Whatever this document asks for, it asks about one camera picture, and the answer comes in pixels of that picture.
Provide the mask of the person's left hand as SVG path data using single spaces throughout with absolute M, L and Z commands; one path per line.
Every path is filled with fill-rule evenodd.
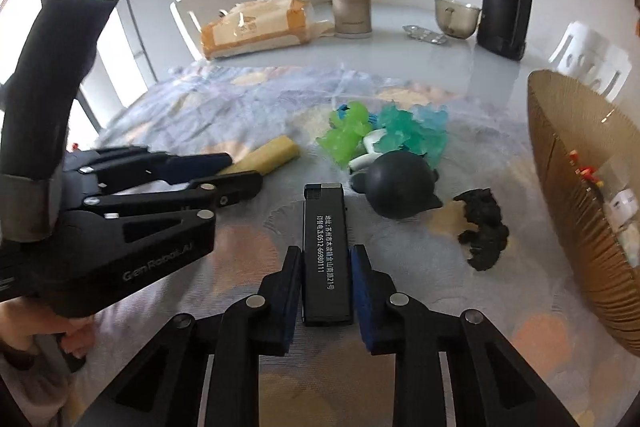
M 27 352 L 37 335 L 62 334 L 61 348 L 75 358 L 83 358 L 96 343 L 93 317 L 68 319 L 48 306 L 26 298 L 1 303 L 1 341 L 10 348 Z

